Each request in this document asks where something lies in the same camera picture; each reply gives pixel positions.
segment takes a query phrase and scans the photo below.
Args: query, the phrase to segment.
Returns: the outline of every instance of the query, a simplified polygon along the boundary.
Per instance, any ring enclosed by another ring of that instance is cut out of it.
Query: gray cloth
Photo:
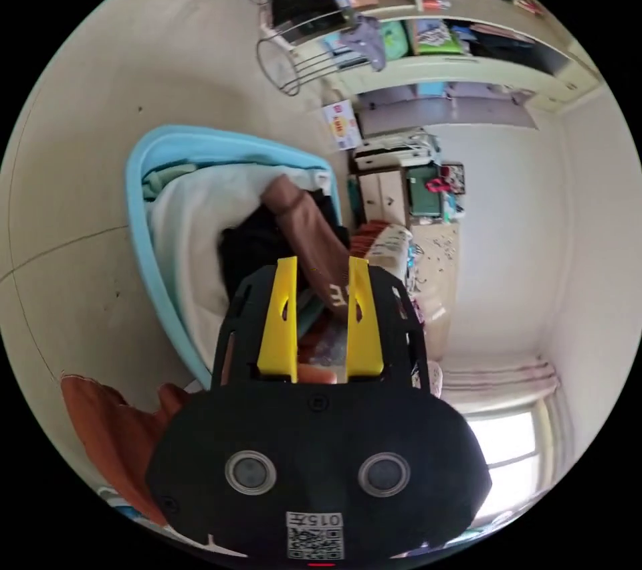
[[[339,42],[350,50],[363,55],[372,68],[381,71],[386,68],[386,46],[381,34],[381,24],[376,17],[355,15],[356,25],[339,35]]]

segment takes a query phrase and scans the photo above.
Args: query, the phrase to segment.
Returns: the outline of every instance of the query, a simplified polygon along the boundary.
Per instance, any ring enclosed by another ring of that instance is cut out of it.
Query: tiled floor
[[[160,383],[193,378],[129,244],[123,173],[136,141],[162,124],[236,130],[323,155],[346,183],[321,87],[281,95],[255,61],[257,25],[250,0],[108,0],[47,67],[11,137],[0,173],[0,329],[36,418],[94,486],[103,481],[69,423],[62,372],[113,385],[143,409]]]

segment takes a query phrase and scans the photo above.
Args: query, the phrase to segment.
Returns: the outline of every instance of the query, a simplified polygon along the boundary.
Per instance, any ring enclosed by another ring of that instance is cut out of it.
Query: white wall
[[[560,375],[579,456],[612,410],[642,333],[642,171],[607,88],[562,125],[573,239],[544,356]]]
[[[539,130],[443,125],[446,159],[466,170],[457,304],[446,357],[538,353],[567,245],[559,120]]]

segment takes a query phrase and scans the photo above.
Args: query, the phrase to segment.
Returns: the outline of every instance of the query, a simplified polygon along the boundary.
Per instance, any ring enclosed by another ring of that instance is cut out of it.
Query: blue plastic basket
[[[187,369],[206,389],[211,374],[194,347],[165,288],[158,268],[142,194],[142,180],[155,169],[193,163],[200,167],[224,164],[262,164],[330,173],[331,197],[341,221],[336,178],[320,157],[251,135],[198,126],[161,126],[145,135],[132,150],[125,168],[125,191],[130,236],[147,294],[172,345]]]

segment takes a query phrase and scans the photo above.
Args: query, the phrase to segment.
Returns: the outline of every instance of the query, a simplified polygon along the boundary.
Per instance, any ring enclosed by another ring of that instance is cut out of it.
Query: curtain
[[[446,357],[441,369],[441,398],[462,413],[526,405],[560,385],[555,369],[542,357]]]

